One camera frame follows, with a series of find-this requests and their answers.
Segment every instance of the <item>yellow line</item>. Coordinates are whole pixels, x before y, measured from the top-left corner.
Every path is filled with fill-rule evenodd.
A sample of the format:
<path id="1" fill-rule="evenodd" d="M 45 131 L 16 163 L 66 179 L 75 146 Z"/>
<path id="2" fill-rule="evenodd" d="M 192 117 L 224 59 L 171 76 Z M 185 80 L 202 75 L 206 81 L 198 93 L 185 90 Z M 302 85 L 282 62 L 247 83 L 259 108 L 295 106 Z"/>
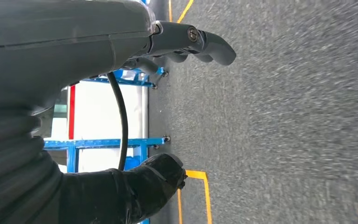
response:
<path id="1" fill-rule="evenodd" d="M 179 208 L 179 224 L 183 224 L 182 220 L 182 191 L 178 189 L 178 208 Z"/>
<path id="2" fill-rule="evenodd" d="M 209 195 L 208 179 L 204 179 L 204 187 L 205 187 L 205 201 L 206 201 L 206 204 L 207 204 L 208 224 L 212 224 L 211 197 Z"/>
<path id="3" fill-rule="evenodd" d="M 194 2 L 194 0 L 189 0 L 189 3 L 187 4 L 185 10 L 182 12 L 182 15 L 180 15 L 177 23 L 182 22 L 183 18 L 185 17 L 187 11 L 189 11 L 189 9 L 190 9 L 191 5 L 193 4 L 193 2 Z"/>
<path id="4" fill-rule="evenodd" d="M 211 197 L 209 195 L 209 184 L 208 184 L 207 173 L 202 171 L 186 170 L 186 175 L 191 178 L 204 180 L 205 203 L 207 206 L 207 219 L 208 219 L 207 223 L 212 224 Z"/>
<path id="5" fill-rule="evenodd" d="M 186 170 L 186 175 L 195 179 L 201 179 L 201 180 L 207 179 L 207 174 L 202 171 Z"/>
<path id="6" fill-rule="evenodd" d="M 168 12 L 169 12 L 169 22 L 172 22 L 172 6 L 171 6 L 171 0 L 168 0 Z"/>

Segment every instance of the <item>black glove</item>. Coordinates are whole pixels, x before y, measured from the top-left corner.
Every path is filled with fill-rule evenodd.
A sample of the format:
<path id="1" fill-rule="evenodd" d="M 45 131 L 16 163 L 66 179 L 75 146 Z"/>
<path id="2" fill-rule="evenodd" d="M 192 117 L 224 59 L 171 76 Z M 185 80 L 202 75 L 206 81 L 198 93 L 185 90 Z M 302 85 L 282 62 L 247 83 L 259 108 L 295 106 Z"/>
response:
<path id="1" fill-rule="evenodd" d="M 157 213 L 186 171 L 172 154 L 158 154 L 130 171 L 67 174 L 61 191 L 61 224 L 136 224 Z"/>

